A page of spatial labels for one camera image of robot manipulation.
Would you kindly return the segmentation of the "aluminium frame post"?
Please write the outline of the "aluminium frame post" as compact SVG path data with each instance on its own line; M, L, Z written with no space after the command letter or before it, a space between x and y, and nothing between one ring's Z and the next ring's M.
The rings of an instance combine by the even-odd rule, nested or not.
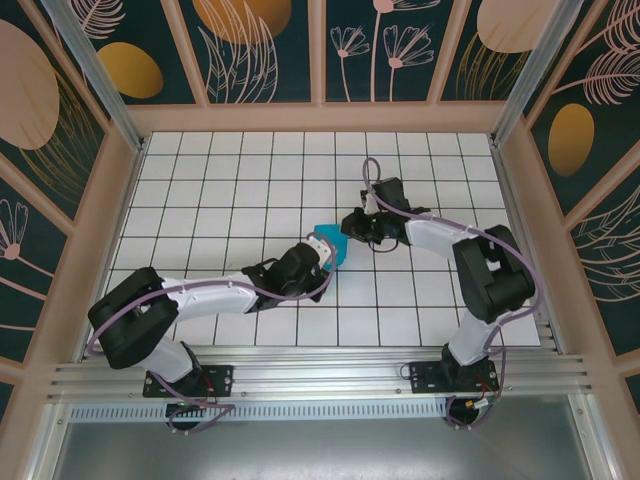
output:
M74 58L83 68L115 126L135 153L142 151L144 136L136 127L121 95L105 70L87 35L66 0L41 0Z
M582 9L584 0L559 0L532 49L491 132L490 146L501 148L545 76Z

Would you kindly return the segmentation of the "grey metal sheet panel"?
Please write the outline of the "grey metal sheet panel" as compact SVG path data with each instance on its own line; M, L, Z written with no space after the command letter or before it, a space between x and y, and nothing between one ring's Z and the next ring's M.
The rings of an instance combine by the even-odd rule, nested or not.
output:
M405 402L402 418L235 418L178 436L90 406L45 414L20 480L628 480L590 395L511 397L456 430Z

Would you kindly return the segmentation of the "aluminium mounting rail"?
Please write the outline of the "aluminium mounting rail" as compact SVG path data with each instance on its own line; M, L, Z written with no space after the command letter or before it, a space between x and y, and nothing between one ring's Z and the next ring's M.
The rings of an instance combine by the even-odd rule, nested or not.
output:
M407 398L406 363L440 357L426 347L232 347L197 346L203 365L231 365L231 398L346 400ZM56 366L46 397L55 403L138 402L145 374L113 370L103 358ZM578 355L546 348L508 353L505 395L586 393L594 385Z

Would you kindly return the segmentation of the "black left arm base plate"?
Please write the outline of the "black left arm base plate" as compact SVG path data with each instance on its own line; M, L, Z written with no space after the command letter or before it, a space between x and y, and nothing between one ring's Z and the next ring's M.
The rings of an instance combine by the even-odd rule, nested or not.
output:
M234 380L231 365L205 365L189 373L169 386L181 395L198 400L229 397ZM144 398L169 398L169 392L150 372L146 373L142 396Z

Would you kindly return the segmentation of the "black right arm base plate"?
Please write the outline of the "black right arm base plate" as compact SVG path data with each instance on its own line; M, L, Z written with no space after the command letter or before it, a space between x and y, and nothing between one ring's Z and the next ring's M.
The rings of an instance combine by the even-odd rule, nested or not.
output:
M444 360L411 362L409 381L414 394L480 394L482 389L499 389L495 364L484 359L470 366L447 364Z

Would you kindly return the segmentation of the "blue square paper sheet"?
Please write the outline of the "blue square paper sheet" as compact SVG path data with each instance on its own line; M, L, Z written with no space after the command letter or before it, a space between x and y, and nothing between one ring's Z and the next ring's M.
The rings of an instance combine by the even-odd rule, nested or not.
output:
M315 225L311 235L333 246L338 267L344 263L348 253L348 237L341 231L339 224Z

